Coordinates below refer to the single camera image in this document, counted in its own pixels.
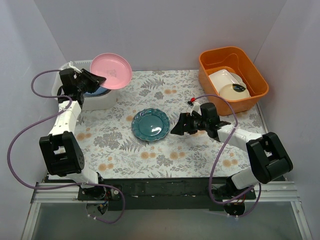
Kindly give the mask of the teal scalloped plate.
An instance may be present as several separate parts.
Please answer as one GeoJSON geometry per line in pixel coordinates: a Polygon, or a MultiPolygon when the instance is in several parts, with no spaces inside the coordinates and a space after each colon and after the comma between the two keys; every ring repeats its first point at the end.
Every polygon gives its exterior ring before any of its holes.
{"type": "Polygon", "coordinates": [[[133,135],[145,142],[155,142],[166,137],[170,131],[170,120],[157,108],[139,111],[131,122],[133,135]]]}

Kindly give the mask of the blue round plate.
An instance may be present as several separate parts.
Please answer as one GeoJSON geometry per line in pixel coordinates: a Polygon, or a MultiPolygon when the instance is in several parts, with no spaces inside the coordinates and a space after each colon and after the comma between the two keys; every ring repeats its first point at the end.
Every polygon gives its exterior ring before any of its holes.
{"type": "Polygon", "coordinates": [[[86,92],[83,95],[85,97],[95,97],[95,96],[100,96],[100,95],[103,95],[103,94],[107,94],[109,91],[110,91],[109,89],[100,86],[95,92],[92,92],[92,93],[86,92]]]}

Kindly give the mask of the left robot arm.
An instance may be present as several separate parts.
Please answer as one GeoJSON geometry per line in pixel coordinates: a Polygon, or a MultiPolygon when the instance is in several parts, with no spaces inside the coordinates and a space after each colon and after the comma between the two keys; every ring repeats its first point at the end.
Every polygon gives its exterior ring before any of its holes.
{"type": "Polygon", "coordinates": [[[95,92],[105,81],[85,69],[66,68],[59,71],[61,87],[58,94],[58,110],[53,128],[48,136],[39,140],[39,146],[52,176],[66,177],[80,184],[83,194],[95,200],[106,196],[101,175],[85,164],[84,154],[74,135],[78,117],[84,104],[84,94],[95,92]]]}

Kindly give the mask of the pink plate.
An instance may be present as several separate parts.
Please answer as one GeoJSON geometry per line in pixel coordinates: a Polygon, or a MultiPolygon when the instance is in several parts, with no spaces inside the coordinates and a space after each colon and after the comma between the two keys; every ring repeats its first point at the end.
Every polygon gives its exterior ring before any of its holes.
{"type": "Polygon", "coordinates": [[[108,90],[122,89],[132,80],[131,65],[115,53],[103,53],[96,56],[90,64],[90,72],[105,78],[100,86],[108,90]]]}

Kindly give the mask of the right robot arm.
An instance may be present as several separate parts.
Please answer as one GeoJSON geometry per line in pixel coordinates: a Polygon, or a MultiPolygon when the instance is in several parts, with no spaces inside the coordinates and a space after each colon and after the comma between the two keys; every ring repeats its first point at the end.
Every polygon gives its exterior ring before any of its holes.
{"type": "Polygon", "coordinates": [[[276,133],[260,134],[239,129],[221,120],[211,102],[201,104],[199,109],[200,112],[181,113],[170,133],[182,136],[205,131],[211,139],[248,154],[250,166],[229,176],[225,185],[219,187],[221,195],[237,199],[249,187],[267,184],[293,170],[293,163],[276,133]]]}

